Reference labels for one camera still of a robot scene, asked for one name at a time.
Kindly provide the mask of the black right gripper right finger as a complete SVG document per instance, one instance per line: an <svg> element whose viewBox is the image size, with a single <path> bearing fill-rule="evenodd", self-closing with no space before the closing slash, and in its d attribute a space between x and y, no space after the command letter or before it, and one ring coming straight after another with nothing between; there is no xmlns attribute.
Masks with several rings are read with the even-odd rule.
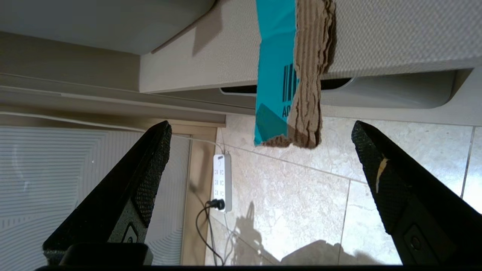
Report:
<svg viewBox="0 0 482 271"><path fill-rule="evenodd" d="M403 265L481 265L480 213L374 126L356 121L351 140Z"/></svg>

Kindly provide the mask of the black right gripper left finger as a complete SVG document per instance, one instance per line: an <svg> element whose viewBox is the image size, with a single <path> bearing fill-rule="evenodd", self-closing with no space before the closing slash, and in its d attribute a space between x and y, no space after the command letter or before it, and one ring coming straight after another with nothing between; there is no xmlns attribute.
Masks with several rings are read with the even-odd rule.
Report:
<svg viewBox="0 0 482 271"><path fill-rule="evenodd" d="M48 264L151 264L145 244L162 173L169 122L150 127L43 243Z"/></svg>

